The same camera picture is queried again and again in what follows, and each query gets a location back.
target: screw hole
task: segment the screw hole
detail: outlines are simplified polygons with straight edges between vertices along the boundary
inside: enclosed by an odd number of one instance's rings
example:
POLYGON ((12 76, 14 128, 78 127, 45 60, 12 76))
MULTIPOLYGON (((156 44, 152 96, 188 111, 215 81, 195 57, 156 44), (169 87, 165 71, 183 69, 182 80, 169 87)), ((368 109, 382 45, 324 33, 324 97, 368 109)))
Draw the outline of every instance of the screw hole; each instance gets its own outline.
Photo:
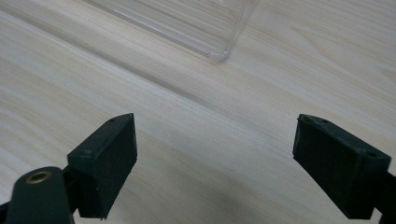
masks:
POLYGON ((50 178, 50 171, 40 171, 35 174, 29 175, 26 179, 26 183, 28 184, 38 184, 43 182, 44 180, 50 178))

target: black clamp jaw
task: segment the black clamp jaw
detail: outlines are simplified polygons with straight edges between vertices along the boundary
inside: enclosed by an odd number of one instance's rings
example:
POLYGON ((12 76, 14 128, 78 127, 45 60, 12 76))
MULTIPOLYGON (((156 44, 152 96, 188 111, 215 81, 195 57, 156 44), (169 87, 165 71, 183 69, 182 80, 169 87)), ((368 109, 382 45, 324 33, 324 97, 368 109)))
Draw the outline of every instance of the black clamp jaw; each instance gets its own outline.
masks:
POLYGON ((74 223, 107 218, 136 163, 134 115, 108 120, 67 155, 63 169, 44 167, 17 180, 11 201, 0 205, 0 223, 74 223))
POLYGON ((314 178, 344 215, 396 223, 396 177, 388 173, 390 156, 326 119, 298 118, 294 159, 314 178))

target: clear plastic box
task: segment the clear plastic box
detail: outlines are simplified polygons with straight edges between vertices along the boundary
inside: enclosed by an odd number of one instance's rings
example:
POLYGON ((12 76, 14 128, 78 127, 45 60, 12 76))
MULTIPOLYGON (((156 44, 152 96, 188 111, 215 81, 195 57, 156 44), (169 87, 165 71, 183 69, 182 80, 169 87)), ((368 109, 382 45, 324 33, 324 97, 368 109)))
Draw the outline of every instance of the clear plastic box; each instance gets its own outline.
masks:
POLYGON ((225 59, 255 0, 85 0, 216 61, 225 59))

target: wood grain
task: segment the wood grain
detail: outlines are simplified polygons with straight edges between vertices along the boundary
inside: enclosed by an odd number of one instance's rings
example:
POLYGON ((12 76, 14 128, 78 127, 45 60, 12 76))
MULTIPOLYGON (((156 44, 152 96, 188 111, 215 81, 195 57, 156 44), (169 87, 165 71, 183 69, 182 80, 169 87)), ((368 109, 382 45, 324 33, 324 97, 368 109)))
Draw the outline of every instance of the wood grain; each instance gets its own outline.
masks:
POLYGON ((347 220, 291 149, 305 113, 396 157, 395 95, 393 0, 261 0, 223 63, 80 0, 2 0, 0 203, 133 112, 108 223, 377 223, 347 220))

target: wooden table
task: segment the wooden table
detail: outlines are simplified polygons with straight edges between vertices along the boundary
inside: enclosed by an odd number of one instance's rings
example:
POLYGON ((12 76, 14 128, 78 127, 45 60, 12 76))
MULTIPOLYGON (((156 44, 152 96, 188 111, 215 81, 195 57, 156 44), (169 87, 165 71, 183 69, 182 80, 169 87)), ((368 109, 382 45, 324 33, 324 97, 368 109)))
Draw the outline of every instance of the wooden table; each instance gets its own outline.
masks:
POLYGON ((394 0, 261 0, 223 63, 81 0, 2 0, 0 203, 133 112, 106 223, 377 223, 346 219, 291 151, 305 113, 395 158, 395 96, 394 0))

